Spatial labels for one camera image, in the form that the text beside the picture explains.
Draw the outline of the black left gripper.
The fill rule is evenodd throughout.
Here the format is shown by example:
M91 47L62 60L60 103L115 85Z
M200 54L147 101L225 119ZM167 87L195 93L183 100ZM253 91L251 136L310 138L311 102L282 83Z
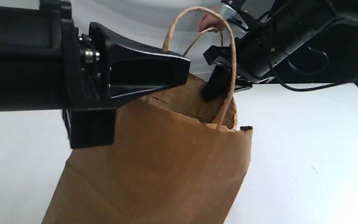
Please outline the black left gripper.
M190 59L136 42L92 22L89 35L74 24L71 2L40 0L61 26L64 106L72 149L112 145L117 108L187 82Z

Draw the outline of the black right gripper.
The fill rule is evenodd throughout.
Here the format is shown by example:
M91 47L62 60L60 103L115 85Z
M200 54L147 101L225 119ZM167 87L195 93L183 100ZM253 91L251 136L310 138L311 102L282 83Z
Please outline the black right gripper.
M274 46L274 21L257 22L257 26L242 38L235 39L236 56L230 46L212 45L204 52L209 65L215 68L201 91L205 102L226 97L232 80L232 60L237 60L236 85L240 89L251 88L253 84L267 84L275 79L271 68L281 62L280 47Z

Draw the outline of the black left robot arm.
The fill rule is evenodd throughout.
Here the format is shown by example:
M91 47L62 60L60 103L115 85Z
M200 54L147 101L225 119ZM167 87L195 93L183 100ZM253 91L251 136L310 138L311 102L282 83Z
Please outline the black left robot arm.
M72 149L113 144L118 108L184 85L189 69L97 22L80 35L68 0L0 6L0 112L61 109Z

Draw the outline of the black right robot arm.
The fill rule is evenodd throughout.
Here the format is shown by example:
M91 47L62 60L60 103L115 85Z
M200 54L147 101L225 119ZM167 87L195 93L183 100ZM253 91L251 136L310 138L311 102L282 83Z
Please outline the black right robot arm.
M358 80L358 76L354 76L320 87L293 88L274 70L318 33L348 21L358 24L358 0L289 0L277 11L267 11L258 19L241 10L243 3L243 0L222 0L217 7L227 22L245 34L235 38L235 53L229 47L214 45L204 52L207 63L216 68L201 91L203 100L209 102L229 93L234 61L237 61L235 75L239 76L235 85L240 86L240 90L275 80L288 90L308 92Z

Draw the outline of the person's hand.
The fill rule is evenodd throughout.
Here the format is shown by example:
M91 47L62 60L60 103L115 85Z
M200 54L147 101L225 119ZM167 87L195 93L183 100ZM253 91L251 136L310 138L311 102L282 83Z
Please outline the person's hand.
M198 32L206 30L210 27L214 28L214 32L222 31L224 29L223 23L211 14L204 14L200 20Z

